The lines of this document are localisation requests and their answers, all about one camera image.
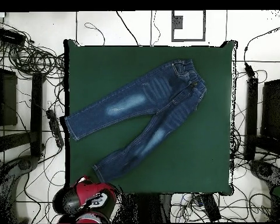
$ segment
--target jeans hem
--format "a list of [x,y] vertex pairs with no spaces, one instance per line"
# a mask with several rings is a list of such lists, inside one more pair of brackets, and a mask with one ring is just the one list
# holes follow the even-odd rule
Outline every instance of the jeans hem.
[[93,170],[96,173],[97,178],[99,178],[100,182],[104,183],[104,178],[103,178],[102,174],[100,173],[99,168],[95,164],[93,165]]
[[67,117],[64,118],[64,122],[65,122],[66,127],[68,128],[68,132],[71,135],[72,139],[74,139],[75,141],[78,141],[79,138],[74,134],[74,132],[73,132],[73,130],[71,128],[71,125],[68,122],[68,118]]

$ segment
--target blue denim jeans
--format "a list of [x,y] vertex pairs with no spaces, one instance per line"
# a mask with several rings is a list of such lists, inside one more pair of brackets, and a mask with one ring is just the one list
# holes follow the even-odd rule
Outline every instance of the blue denim jeans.
[[64,120],[71,137],[77,141],[122,120],[152,115],[136,139],[93,165],[99,180],[108,183],[139,165],[185,122],[206,91],[192,60],[178,59],[149,71]]

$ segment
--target floor tile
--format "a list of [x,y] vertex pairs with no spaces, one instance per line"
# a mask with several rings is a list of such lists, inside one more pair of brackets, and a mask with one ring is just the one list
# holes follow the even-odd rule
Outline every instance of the floor tile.
[[[280,26],[279,10],[229,10],[227,40],[238,42],[237,60],[244,60],[248,42]],[[246,60],[280,61],[280,31],[253,40],[246,52]]]
[[[150,23],[151,12],[149,10],[118,11],[123,21],[137,39],[139,45],[148,46],[151,37]],[[78,43],[81,46],[135,46],[133,36],[126,29],[115,11],[91,11],[78,12]]]
[[30,34],[36,47],[48,47],[57,55],[64,53],[63,41],[76,36],[75,12],[8,12],[5,23]]
[[[43,140],[45,141],[51,137],[51,133],[44,132]],[[25,147],[18,148],[17,150],[7,150],[6,160],[14,159],[19,155],[21,151],[25,150]],[[47,148],[45,150],[45,158],[49,158],[55,155],[58,148],[55,144],[54,138],[50,138],[47,142]],[[29,182],[26,187],[26,192],[37,201],[51,201],[55,193],[62,188],[65,181],[65,150],[62,150],[54,159],[46,160],[44,163],[38,164],[35,170],[30,173]],[[23,192],[24,185],[27,181],[27,175],[21,177],[19,185],[17,187],[17,200],[27,201],[28,198]]]
[[[225,10],[207,10],[206,11],[206,32],[205,32],[205,42],[203,41],[186,41],[186,42],[172,42],[172,11],[170,10],[157,10],[156,16],[155,11],[153,11],[153,17],[155,17],[155,25],[153,24],[153,41],[155,46],[221,46],[225,41],[226,33],[226,11]],[[183,29],[189,29],[191,31],[192,27],[183,26]]]

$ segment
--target black cable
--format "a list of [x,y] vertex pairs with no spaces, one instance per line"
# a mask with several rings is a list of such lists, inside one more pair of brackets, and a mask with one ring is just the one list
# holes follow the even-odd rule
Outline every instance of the black cable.
[[265,194],[263,194],[263,193],[256,193],[256,194],[252,195],[252,196],[249,198],[249,201],[248,201],[248,203],[249,203],[249,210],[250,210],[250,213],[251,213],[251,216],[252,216],[254,222],[257,222],[257,221],[256,221],[255,217],[253,216],[253,213],[252,213],[252,210],[251,210],[251,200],[252,200],[252,198],[254,198],[255,196],[258,196],[258,195],[261,195],[261,196],[263,196],[263,197],[266,197],[266,198],[268,198],[268,199],[271,201],[270,197],[268,197],[267,195],[265,195]]
[[275,28],[275,29],[272,29],[272,30],[270,30],[270,31],[268,31],[268,32],[266,32],[266,33],[264,33],[264,34],[258,35],[258,36],[256,36],[256,37],[252,38],[252,39],[248,42],[247,46],[246,46],[245,49],[244,49],[244,62],[245,62],[245,64],[246,64],[246,51],[248,50],[248,46],[249,46],[250,42],[253,41],[253,40],[255,40],[255,39],[257,39],[257,38],[259,38],[259,37],[261,37],[261,36],[264,36],[264,35],[266,35],[266,34],[269,34],[269,33],[272,33],[272,32],[278,31],[278,30],[280,30],[280,27],[277,27],[277,28]]
[[125,28],[129,31],[129,33],[133,36],[133,38],[135,39],[137,46],[139,46],[135,36],[132,34],[132,32],[129,30],[129,28],[127,27],[127,25],[124,23],[124,20],[121,18],[121,16],[119,15],[118,11],[116,11],[116,14],[119,16],[119,18],[121,19],[122,23],[124,24]]
[[27,193],[27,191],[26,191],[26,186],[27,186],[27,183],[28,183],[28,181],[29,181],[29,178],[30,178],[30,173],[28,173],[28,177],[27,177],[26,183],[25,183],[25,185],[24,185],[24,192],[25,192],[26,196],[27,196],[29,199],[31,199],[32,201],[34,201],[35,203],[37,203],[37,204],[39,205],[39,207],[40,207],[39,210],[38,210],[38,213],[35,215],[35,217],[33,218],[32,222],[31,222],[31,224],[33,224],[33,222],[35,221],[35,219],[37,218],[37,216],[38,216],[39,213],[40,213],[41,205],[40,205],[40,203],[37,202],[34,198],[32,198],[31,196],[29,196],[28,193]]
[[158,32],[159,32],[159,37],[157,38],[157,41],[155,41],[155,42],[152,44],[152,46],[154,46],[155,43],[157,43],[157,42],[159,41],[160,37],[161,37],[161,32],[160,32],[160,30],[157,28],[157,26],[156,26],[156,24],[155,24],[155,19],[156,19],[156,12],[155,12],[155,16],[153,17],[153,25],[154,25],[155,28],[158,30]]
[[92,23],[90,23],[90,22],[86,22],[86,23],[84,24],[84,26],[87,27],[88,29],[95,29],[95,30],[99,31],[99,32],[101,33],[101,35],[103,36],[103,39],[104,39],[103,46],[105,45],[105,41],[106,41],[106,40],[105,40],[105,36],[104,36],[104,34],[102,33],[101,30],[99,30],[94,24],[92,24]]

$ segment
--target red robot part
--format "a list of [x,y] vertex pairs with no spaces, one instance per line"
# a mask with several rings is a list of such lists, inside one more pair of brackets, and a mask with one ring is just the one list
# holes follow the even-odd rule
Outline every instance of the red robot part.
[[92,183],[85,176],[74,186],[59,190],[53,199],[53,208],[61,215],[76,215],[83,208],[103,207],[107,200],[116,202],[116,189],[111,184]]

